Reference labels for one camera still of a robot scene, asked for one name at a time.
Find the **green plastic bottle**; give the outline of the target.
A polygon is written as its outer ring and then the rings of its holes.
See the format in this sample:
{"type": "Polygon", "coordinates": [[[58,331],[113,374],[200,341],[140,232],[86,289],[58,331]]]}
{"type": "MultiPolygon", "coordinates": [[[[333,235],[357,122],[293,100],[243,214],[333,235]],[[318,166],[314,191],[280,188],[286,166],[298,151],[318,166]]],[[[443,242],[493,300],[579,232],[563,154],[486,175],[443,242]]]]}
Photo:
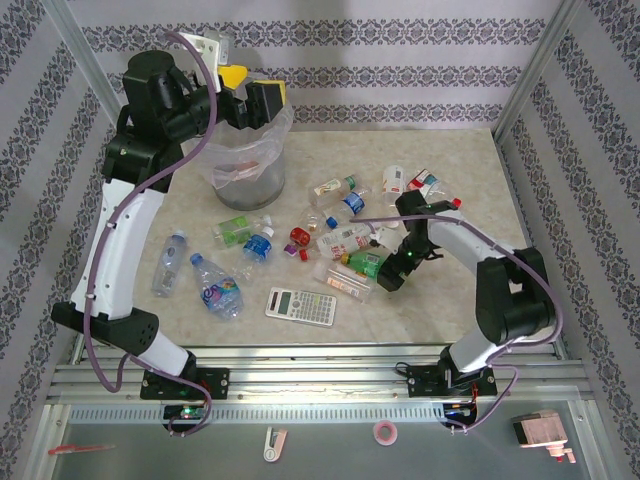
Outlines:
{"type": "Polygon", "coordinates": [[[340,262],[360,275],[376,279],[384,259],[375,253],[359,251],[343,254],[340,262]]]}

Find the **clear bottle pink label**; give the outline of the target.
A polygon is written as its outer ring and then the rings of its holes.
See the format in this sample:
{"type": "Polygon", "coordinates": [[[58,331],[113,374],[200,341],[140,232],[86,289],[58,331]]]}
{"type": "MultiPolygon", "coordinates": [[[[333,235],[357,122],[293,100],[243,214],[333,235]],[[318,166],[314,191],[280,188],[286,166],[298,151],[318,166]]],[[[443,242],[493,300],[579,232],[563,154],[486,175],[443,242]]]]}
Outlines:
{"type": "Polygon", "coordinates": [[[371,278],[329,259],[318,260],[313,267],[312,275],[320,283],[339,290],[361,303],[368,301],[374,287],[371,278]]]}

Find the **long bottle red text label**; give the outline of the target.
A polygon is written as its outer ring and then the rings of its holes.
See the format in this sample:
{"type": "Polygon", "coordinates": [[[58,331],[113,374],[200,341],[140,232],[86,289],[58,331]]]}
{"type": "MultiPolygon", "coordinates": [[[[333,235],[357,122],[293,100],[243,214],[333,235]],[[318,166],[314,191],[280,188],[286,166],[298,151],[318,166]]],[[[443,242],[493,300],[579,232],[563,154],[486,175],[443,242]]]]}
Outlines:
{"type": "Polygon", "coordinates": [[[365,223],[337,227],[319,236],[310,247],[300,249],[298,255],[303,262],[320,258],[340,260],[344,254],[368,248],[375,232],[375,228],[365,223]]]}

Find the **bottle red teal label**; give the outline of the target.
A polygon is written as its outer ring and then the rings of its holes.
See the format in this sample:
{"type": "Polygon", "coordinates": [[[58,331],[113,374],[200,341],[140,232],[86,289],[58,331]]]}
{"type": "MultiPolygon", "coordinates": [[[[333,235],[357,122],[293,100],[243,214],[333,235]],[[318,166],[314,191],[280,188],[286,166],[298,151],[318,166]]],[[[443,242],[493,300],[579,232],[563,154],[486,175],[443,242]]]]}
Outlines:
{"type": "Polygon", "coordinates": [[[428,169],[421,170],[411,179],[407,184],[407,190],[419,191],[427,204],[447,201],[455,208],[460,208],[462,205],[462,201],[453,193],[450,186],[428,169]]]}

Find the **white bottle red label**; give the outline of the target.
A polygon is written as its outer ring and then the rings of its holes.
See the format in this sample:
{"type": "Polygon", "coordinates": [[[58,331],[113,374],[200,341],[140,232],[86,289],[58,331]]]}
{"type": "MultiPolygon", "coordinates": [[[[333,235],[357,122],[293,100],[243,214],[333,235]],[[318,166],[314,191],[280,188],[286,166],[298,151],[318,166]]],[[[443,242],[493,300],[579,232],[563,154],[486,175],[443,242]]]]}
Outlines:
{"type": "Polygon", "coordinates": [[[399,165],[385,168],[382,176],[381,198],[385,205],[394,205],[395,201],[404,193],[406,187],[405,170],[399,165]]]}

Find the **yellow label bottle green cap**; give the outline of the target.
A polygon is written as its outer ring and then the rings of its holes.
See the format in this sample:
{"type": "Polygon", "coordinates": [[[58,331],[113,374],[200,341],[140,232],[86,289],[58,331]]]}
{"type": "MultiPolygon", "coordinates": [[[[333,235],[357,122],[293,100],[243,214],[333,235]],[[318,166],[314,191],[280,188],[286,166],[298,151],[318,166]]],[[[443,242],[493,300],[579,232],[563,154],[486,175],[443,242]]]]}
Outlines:
{"type": "Polygon", "coordinates": [[[351,174],[341,178],[332,178],[324,183],[312,187],[309,191],[313,202],[328,201],[335,197],[344,198],[361,183],[359,174],[351,174]]]}

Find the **large bottle colourful label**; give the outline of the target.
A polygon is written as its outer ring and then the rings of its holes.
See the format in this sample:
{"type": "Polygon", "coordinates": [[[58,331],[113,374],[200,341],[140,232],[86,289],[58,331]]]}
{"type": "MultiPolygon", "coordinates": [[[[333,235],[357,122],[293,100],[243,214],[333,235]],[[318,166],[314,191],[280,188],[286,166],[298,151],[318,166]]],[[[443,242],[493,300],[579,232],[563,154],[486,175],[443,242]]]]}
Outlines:
{"type": "Polygon", "coordinates": [[[217,263],[200,253],[190,257],[199,296],[207,310],[223,320],[232,320],[241,313],[244,302],[235,279],[217,263]]]}

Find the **clear plastic bin liner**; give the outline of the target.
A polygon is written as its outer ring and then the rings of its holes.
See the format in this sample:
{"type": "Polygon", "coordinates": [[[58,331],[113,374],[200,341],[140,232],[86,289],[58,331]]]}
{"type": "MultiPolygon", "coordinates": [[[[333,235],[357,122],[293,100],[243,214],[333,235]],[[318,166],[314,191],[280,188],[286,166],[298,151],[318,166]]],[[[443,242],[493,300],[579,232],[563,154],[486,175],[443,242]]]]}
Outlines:
{"type": "Polygon", "coordinates": [[[199,173],[216,189],[232,182],[257,181],[283,153],[292,123],[293,110],[287,104],[272,122],[257,130],[238,130],[227,122],[217,125],[198,158],[199,173]]]}

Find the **clear plastic trash bin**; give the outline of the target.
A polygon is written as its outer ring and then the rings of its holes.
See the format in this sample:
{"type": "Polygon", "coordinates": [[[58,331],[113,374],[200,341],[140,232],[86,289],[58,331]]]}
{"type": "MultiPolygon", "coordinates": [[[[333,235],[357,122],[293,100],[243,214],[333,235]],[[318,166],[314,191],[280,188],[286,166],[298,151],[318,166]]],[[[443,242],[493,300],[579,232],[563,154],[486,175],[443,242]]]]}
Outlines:
{"type": "Polygon", "coordinates": [[[284,185],[285,154],[283,149],[283,153],[276,162],[268,167],[257,181],[232,182],[222,189],[211,186],[224,205],[238,211],[252,211],[275,201],[284,185]]]}

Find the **white scientific calculator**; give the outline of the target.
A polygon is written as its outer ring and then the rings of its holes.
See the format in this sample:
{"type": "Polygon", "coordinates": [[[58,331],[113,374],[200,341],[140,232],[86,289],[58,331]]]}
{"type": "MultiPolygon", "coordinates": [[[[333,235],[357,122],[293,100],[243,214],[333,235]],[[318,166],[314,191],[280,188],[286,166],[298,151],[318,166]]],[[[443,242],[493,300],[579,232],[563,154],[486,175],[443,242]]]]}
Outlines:
{"type": "Polygon", "coordinates": [[[335,296],[274,287],[270,290],[265,315],[294,323],[330,328],[337,307],[335,296]]]}

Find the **small round clear bottle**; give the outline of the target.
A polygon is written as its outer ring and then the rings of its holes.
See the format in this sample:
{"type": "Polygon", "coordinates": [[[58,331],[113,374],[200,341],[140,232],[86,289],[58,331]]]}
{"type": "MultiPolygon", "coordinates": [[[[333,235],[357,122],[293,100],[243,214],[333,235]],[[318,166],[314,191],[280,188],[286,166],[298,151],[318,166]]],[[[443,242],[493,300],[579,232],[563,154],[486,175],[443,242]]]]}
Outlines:
{"type": "Polygon", "coordinates": [[[326,216],[321,210],[308,207],[301,212],[298,226],[309,234],[320,233],[326,227],[326,216]]]}

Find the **green label clear bottle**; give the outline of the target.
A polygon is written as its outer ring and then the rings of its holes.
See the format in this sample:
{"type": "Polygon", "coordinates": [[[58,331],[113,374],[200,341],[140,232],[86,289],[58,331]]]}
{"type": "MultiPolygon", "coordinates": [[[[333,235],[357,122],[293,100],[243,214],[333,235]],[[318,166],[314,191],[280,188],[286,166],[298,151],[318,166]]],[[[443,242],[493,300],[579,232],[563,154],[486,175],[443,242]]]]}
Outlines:
{"type": "Polygon", "coordinates": [[[236,245],[244,245],[263,227],[272,226],[271,216],[245,214],[215,224],[212,227],[214,244],[219,249],[227,249],[236,245]]]}

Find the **blue label bottle white cap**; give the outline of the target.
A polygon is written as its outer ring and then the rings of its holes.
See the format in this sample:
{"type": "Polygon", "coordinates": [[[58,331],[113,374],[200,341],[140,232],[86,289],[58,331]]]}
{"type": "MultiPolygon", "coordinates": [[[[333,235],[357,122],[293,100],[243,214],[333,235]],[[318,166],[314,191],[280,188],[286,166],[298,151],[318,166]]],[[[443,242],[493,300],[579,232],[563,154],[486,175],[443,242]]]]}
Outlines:
{"type": "Polygon", "coordinates": [[[271,226],[264,226],[258,233],[252,234],[242,247],[232,268],[232,275],[240,286],[250,285],[268,260],[274,234],[271,226]]]}

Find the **pink tape roll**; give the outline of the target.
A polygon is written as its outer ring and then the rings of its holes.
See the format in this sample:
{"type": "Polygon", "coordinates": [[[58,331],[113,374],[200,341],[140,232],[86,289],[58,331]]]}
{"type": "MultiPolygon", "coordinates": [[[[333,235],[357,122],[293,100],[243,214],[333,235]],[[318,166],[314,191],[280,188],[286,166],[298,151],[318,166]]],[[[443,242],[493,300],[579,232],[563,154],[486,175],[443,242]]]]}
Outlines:
{"type": "Polygon", "coordinates": [[[395,424],[389,420],[381,420],[373,427],[374,440],[381,446],[391,446],[398,438],[395,424]]]}

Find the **small clear bottle blue cap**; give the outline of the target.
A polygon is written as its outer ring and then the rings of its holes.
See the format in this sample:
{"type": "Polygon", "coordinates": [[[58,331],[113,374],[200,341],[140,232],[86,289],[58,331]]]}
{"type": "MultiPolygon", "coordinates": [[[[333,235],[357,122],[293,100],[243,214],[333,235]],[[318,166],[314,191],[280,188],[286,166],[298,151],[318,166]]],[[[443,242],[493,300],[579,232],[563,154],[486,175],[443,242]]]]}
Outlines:
{"type": "Polygon", "coordinates": [[[156,296],[167,298],[172,295],[187,250],[188,241],[184,231],[178,230],[165,240],[151,285],[151,291],[156,296]]]}

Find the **small white plastic tool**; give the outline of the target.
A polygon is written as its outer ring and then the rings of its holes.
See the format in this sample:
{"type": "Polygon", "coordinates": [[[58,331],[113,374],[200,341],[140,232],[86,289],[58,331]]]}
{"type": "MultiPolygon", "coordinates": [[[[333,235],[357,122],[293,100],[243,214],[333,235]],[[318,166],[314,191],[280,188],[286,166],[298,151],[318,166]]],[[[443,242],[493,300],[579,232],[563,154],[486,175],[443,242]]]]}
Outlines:
{"type": "Polygon", "coordinates": [[[268,463],[279,460],[286,441],[288,431],[285,429],[275,429],[268,427],[263,448],[263,458],[268,463]]]}

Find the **pink black box device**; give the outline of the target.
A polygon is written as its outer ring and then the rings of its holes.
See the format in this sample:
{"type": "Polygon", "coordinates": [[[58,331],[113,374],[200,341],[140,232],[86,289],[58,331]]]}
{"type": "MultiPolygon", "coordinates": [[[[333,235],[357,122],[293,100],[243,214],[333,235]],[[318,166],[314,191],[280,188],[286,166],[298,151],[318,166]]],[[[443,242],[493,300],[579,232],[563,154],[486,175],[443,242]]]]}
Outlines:
{"type": "Polygon", "coordinates": [[[555,410],[539,410],[512,419],[521,448],[544,448],[559,463],[576,463],[573,449],[567,446],[568,435],[555,410]]]}

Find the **red pen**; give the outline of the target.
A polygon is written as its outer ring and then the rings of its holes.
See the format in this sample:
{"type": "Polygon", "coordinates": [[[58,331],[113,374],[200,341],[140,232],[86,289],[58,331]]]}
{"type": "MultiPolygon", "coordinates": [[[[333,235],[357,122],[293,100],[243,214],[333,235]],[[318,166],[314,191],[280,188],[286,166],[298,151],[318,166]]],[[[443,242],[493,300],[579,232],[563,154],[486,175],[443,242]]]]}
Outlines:
{"type": "Polygon", "coordinates": [[[75,454],[75,453],[91,453],[91,452],[100,452],[100,451],[108,451],[115,449],[116,446],[113,444],[106,445],[60,445],[56,448],[50,449],[48,454],[51,456],[57,455],[65,455],[65,454],[75,454]]]}

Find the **aluminium corner post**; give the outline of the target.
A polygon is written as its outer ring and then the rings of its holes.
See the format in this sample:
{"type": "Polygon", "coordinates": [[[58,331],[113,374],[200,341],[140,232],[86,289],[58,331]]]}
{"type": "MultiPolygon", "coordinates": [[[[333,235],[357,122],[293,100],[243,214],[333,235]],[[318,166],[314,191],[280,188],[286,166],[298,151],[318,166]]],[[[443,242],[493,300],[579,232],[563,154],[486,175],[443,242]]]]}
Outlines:
{"type": "Polygon", "coordinates": [[[110,124],[116,127],[123,103],[100,65],[67,0],[39,0],[94,91],[110,124]]]}
{"type": "Polygon", "coordinates": [[[507,136],[512,124],[516,121],[531,91],[553,55],[557,45],[564,37],[583,0],[560,0],[549,20],[533,55],[523,69],[515,88],[505,103],[495,126],[491,129],[492,137],[500,145],[507,136]]]}

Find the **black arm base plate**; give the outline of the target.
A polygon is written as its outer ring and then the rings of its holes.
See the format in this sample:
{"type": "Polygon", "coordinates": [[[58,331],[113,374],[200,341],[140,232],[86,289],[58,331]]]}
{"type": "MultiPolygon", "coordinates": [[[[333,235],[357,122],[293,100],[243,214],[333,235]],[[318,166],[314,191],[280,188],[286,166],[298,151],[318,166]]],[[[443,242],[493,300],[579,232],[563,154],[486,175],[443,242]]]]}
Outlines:
{"type": "Polygon", "coordinates": [[[458,398],[496,396],[497,386],[491,368],[471,373],[451,373],[437,366],[410,366],[407,369],[408,394],[413,397],[458,398]]]}
{"type": "MultiPolygon", "coordinates": [[[[206,389],[213,400],[228,396],[230,370],[226,368],[197,367],[188,380],[206,389]]],[[[146,371],[140,389],[142,400],[203,401],[204,394],[191,386],[166,379],[146,371]]]]}

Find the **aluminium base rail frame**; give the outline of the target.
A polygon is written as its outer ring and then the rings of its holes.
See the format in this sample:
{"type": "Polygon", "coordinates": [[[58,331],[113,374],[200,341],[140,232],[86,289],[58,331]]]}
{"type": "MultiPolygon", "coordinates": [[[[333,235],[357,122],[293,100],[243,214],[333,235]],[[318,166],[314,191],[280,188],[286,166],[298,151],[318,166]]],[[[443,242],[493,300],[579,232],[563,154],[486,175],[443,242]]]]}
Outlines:
{"type": "MultiPolygon", "coordinates": [[[[317,344],[194,348],[199,365],[230,371],[228,399],[243,403],[384,402],[407,400],[399,362],[437,361],[438,344],[317,344]]],[[[498,360],[495,382],[504,388],[519,370],[512,399],[594,397],[583,363],[563,358],[551,345],[515,348],[498,360]]],[[[111,394],[99,383],[85,354],[58,365],[46,395],[49,404],[134,404],[139,402],[141,369],[128,364],[123,385],[111,394]]]]}

